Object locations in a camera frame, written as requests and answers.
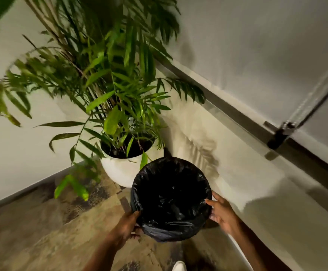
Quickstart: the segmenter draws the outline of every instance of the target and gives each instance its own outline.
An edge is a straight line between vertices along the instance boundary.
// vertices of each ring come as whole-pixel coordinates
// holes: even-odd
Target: palm plant
[[[0,18],[14,0],[0,0]],[[20,122],[8,111],[5,101],[11,101],[23,114],[31,118],[28,95],[44,90],[52,98],[67,95],[87,113],[86,122],[54,122],[41,126],[70,127],[81,125],[80,132],[56,135],[49,142],[77,137],[69,155],[71,164],[78,154],[94,170],[86,173],[96,178],[97,168],[90,158],[94,154],[130,158],[134,145],[141,151],[140,168],[147,163],[147,145],[158,140],[163,127],[159,114],[170,110],[161,100],[170,97],[164,83],[175,89],[180,98],[191,97],[204,103],[203,92],[195,85],[176,78],[155,78],[154,57],[171,59],[165,45],[179,33],[175,17],[179,9],[176,0],[25,0],[44,25],[43,35],[56,46],[37,48],[17,59],[0,80],[0,116],[16,126]],[[99,131],[87,127],[95,123]],[[80,138],[88,132],[92,141]],[[91,152],[86,156],[77,149],[82,143]],[[85,187],[74,177],[67,176],[57,187],[57,197],[65,185],[71,184],[84,199]]]

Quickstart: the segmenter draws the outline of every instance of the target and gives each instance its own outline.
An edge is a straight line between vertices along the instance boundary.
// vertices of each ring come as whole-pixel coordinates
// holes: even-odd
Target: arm
[[[206,199],[206,203],[213,207],[210,218],[234,238],[254,271],[290,271],[290,268],[243,223],[226,199],[214,191],[213,196],[217,201]]]
[[[124,214],[116,227],[106,236],[94,252],[83,271],[110,271],[116,252],[124,246],[128,239],[139,237],[132,233],[139,215],[139,211],[133,214]]]

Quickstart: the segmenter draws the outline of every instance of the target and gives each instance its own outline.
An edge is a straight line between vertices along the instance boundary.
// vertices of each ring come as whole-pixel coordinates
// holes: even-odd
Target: hand
[[[229,202],[222,196],[212,191],[215,200],[205,199],[205,202],[212,206],[210,219],[219,223],[220,227],[228,234],[232,235],[240,228],[240,218],[235,214]]]
[[[125,213],[114,229],[109,233],[116,244],[117,250],[121,249],[128,239],[138,239],[139,228],[135,229],[136,219],[140,216],[140,212]]]

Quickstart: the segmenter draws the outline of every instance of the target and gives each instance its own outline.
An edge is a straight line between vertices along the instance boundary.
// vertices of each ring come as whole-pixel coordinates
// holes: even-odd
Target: black garbage bag
[[[206,198],[211,199],[211,188],[200,169],[173,157],[145,165],[131,188],[131,208],[141,211],[137,223],[158,242],[198,233],[211,213]]]

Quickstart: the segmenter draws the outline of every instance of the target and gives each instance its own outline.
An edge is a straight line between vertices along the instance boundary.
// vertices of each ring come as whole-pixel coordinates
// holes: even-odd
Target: white sneaker
[[[173,267],[173,271],[186,271],[185,263],[181,260],[178,260]]]

